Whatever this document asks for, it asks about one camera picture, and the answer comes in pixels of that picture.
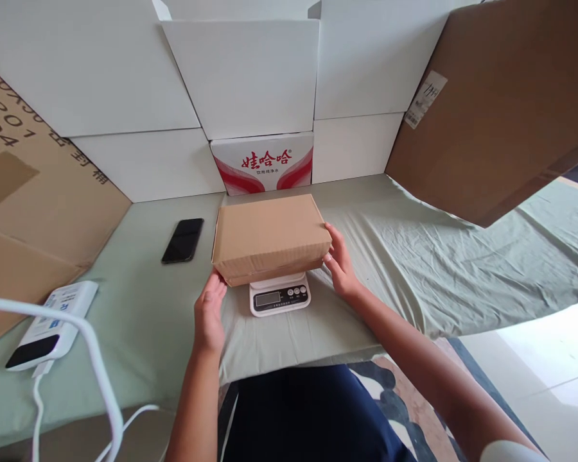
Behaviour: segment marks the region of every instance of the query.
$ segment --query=cardboard box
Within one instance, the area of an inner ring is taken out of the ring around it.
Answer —
[[[578,0],[453,11],[385,172],[486,227],[578,164]]]
[[[313,196],[220,207],[212,264],[230,287],[320,268],[332,239]]]
[[[0,78],[1,298],[38,303],[81,275],[129,206]],[[0,312],[0,336],[23,318]]]
[[[308,186],[313,173],[313,132],[214,140],[210,147],[227,194]]]

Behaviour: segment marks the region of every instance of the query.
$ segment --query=hand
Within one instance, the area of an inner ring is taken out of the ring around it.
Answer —
[[[347,299],[347,297],[355,295],[362,285],[353,273],[353,265],[345,245],[345,238],[329,223],[326,223],[326,228],[332,236],[332,247],[329,248],[329,253],[323,257],[323,261],[329,272],[332,273],[334,290],[342,298]]]
[[[214,269],[201,295],[195,302],[195,352],[220,355],[225,344],[225,331],[220,321],[220,306],[227,292],[227,283]]]

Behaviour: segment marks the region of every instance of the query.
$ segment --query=person's lap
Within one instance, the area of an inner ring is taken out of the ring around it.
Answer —
[[[414,461],[344,365],[243,379],[225,462]]]

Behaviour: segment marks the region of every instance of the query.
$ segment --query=white power bank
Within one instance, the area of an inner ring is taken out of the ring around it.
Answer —
[[[50,294],[43,306],[84,318],[97,289],[98,284],[92,281],[61,287]],[[61,358],[71,349],[77,332],[70,323],[37,316],[8,360],[6,369],[21,371],[50,359]]]

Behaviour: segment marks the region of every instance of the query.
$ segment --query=forearm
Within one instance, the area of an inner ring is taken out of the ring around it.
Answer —
[[[220,353],[193,350],[166,462],[216,462]]]
[[[363,286],[347,301],[411,383],[443,417],[468,459],[509,440],[537,450],[494,400],[428,338]]]

